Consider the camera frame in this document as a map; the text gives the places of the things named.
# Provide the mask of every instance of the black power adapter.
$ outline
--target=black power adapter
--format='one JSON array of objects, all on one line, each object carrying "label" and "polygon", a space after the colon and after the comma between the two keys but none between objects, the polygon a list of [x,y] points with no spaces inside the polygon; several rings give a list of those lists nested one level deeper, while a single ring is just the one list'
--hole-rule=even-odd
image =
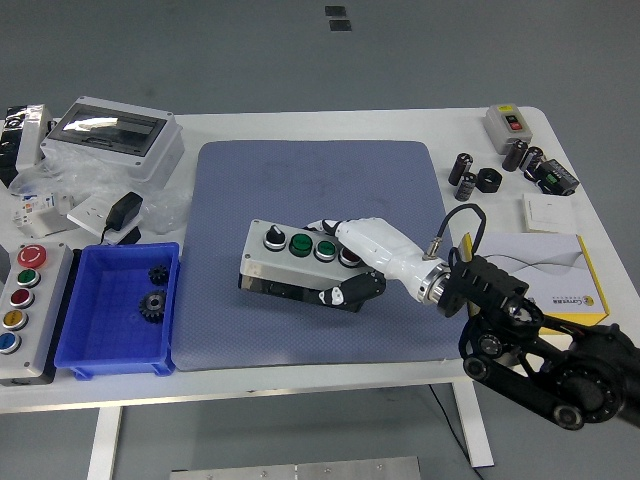
[{"label": "black power adapter", "polygon": [[129,192],[116,203],[113,204],[102,231],[100,243],[104,242],[104,235],[109,230],[119,232],[122,227],[128,224],[140,212],[142,197],[135,192]]}]

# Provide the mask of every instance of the button box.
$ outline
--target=button box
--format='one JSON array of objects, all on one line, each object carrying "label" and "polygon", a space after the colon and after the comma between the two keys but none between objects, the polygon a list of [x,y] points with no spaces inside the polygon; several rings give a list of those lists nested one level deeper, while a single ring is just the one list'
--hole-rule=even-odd
[{"label": "button box", "polygon": [[55,374],[52,339],[73,253],[62,243],[43,242],[22,245],[11,260],[0,296],[0,384],[49,383]]},{"label": "button box", "polygon": [[516,140],[530,143],[533,138],[522,113],[513,104],[492,105],[482,124],[500,155],[506,155]]},{"label": "button box", "polygon": [[[274,226],[285,237],[286,248],[280,251],[267,248],[264,242],[266,233]],[[252,290],[252,283],[266,280],[293,287],[327,290],[351,277],[373,271],[352,253],[346,255],[347,260],[343,264],[338,258],[341,250],[343,246],[338,240],[324,233],[253,220],[242,252],[240,288]]]}]

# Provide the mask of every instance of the white table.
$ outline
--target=white table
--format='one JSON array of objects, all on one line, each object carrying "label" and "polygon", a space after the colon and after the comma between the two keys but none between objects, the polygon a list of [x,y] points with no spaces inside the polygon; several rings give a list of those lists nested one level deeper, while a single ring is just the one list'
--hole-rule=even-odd
[{"label": "white table", "polygon": [[[167,187],[193,188],[198,152],[208,142],[245,139],[410,140],[423,142],[429,148],[445,209],[449,211],[460,204],[453,198],[455,187],[447,182],[458,153],[472,154],[473,171],[482,167],[500,170],[502,157],[495,152],[481,124],[485,111],[479,108],[177,116],[184,127],[182,135],[186,150]],[[521,111],[534,132],[532,143],[575,174],[544,114],[531,107],[521,108]],[[498,194],[475,192],[471,201],[478,203],[486,212],[487,231],[522,232],[522,193],[534,190],[524,182],[510,181],[514,179],[504,173],[505,181]],[[10,222],[8,199],[8,193],[1,191],[2,225]],[[571,201],[578,231],[584,238],[611,309],[611,315],[604,323],[619,323],[622,330],[640,344],[640,322],[636,321],[640,297],[582,187],[578,188]],[[467,231],[475,232],[477,217],[467,212],[461,212],[450,222],[454,244]],[[140,242],[176,241],[182,244],[184,232],[185,228],[182,228],[164,236],[155,236],[143,231]],[[435,232],[427,232],[426,235],[435,235]],[[95,237],[81,230],[62,232],[50,238],[65,242],[72,248],[95,243]],[[431,238],[413,240],[426,246]],[[0,229],[0,243],[6,250],[15,250],[23,242],[25,237],[17,229]],[[564,336],[553,336],[550,341],[562,347],[569,343]],[[460,360],[175,372],[169,377],[151,374],[97,376],[89,382],[79,382],[70,372],[59,371],[50,385],[0,388],[0,413],[101,407],[90,478],[109,478],[103,476],[104,466],[113,461],[122,406],[432,383],[454,383],[465,434],[472,450],[472,463],[475,466],[491,464],[484,427],[481,420],[478,423],[475,393],[464,375]]]}]

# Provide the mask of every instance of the blue button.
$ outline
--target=blue button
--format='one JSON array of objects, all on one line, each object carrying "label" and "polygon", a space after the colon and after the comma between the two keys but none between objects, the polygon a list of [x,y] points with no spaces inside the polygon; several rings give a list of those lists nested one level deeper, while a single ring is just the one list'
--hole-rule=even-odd
[{"label": "blue button", "polygon": [[7,332],[0,335],[0,353],[11,353],[20,346],[20,337]]}]

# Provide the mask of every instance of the plastic bag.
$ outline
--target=plastic bag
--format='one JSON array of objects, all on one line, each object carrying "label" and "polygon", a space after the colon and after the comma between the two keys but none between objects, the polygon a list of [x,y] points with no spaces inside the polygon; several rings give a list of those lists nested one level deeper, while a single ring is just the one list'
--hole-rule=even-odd
[{"label": "plastic bag", "polygon": [[140,190],[125,167],[105,163],[88,153],[61,146],[33,168],[20,172],[9,185],[13,195],[41,192],[71,195],[80,203],[94,194]]},{"label": "plastic bag", "polygon": [[187,223],[191,193],[178,188],[151,192],[142,202],[140,228],[159,235],[177,230]]}]

